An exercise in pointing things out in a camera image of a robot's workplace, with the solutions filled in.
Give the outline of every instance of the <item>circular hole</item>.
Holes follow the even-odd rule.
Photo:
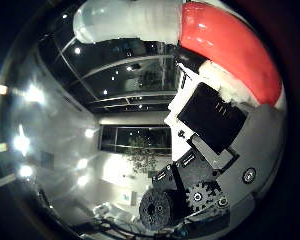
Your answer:
[[[150,215],[150,216],[152,216],[153,214],[154,214],[154,212],[155,212],[155,206],[153,205],[153,204],[150,204],[149,205],[149,207],[148,207],[148,214]]]

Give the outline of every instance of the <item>bolt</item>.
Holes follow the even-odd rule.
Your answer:
[[[256,170],[254,168],[249,168],[247,171],[244,172],[243,174],[243,182],[245,184],[250,184],[254,181],[256,178]]]
[[[199,202],[202,200],[202,195],[201,193],[195,193],[194,196],[193,196],[193,199],[196,201],[196,202]]]

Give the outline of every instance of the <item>gear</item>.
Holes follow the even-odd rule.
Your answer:
[[[195,212],[203,210],[209,202],[213,201],[211,194],[212,191],[208,190],[208,185],[198,183],[187,190],[188,206]]]

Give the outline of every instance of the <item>wire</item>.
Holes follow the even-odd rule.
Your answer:
[[[152,235],[145,235],[145,234],[140,234],[140,233],[129,231],[129,230],[124,229],[124,228],[118,226],[117,224],[115,224],[115,223],[107,220],[107,219],[102,219],[102,221],[108,223],[110,225],[110,227],[115,228],[115,229],[117,229],[119,231],[122,231],[124,233],[128,233],[128,234],[131,234],[131,235],[136,236],[136,237],[152,238],[152,239],[154,239],[154,236],[152,236]]]

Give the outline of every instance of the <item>glass wall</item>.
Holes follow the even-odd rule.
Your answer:
[[[128,148],[152,149],[156,154],[171,155],[171,130],[168,126],[102,126],[100,150],[125,153]]]

